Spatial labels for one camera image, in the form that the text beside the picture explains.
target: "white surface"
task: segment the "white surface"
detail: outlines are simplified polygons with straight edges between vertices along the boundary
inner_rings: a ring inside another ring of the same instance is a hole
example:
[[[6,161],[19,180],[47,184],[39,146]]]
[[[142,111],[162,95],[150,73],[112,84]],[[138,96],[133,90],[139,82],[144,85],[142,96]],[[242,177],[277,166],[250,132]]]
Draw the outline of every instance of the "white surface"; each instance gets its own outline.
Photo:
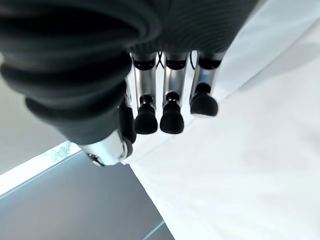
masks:
[[[176,240],[320,239],[319,16],[318,0],[270,0],[234,42],[215,94],[250,82],[215,119],[130,159]]]

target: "gray wall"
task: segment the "gray wall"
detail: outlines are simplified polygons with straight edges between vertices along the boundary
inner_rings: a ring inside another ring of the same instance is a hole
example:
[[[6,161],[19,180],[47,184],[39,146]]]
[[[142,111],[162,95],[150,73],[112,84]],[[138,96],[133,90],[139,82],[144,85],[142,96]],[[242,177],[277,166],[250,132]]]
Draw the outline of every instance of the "gray wall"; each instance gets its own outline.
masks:
[[[141,240],[162,221],[129,166],[80,152],[0,197],[3,240]],[[172,240],[164,225],[150,240]]]

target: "robotic hand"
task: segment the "robotic hand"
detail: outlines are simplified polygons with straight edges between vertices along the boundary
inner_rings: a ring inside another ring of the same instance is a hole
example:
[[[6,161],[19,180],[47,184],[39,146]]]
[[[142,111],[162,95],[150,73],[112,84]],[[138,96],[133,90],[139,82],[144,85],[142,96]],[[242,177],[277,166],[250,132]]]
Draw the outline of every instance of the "robotic hand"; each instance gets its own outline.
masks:
[[[160,129],[184,129],[187,59],[197,51],[194,115],[216,116],[217,69],[258,0],[0,0],[1,74],[29,110],[101,165],[158,129],[156,56],[164,53]],[[138,115],[126,77],[133,65]]]

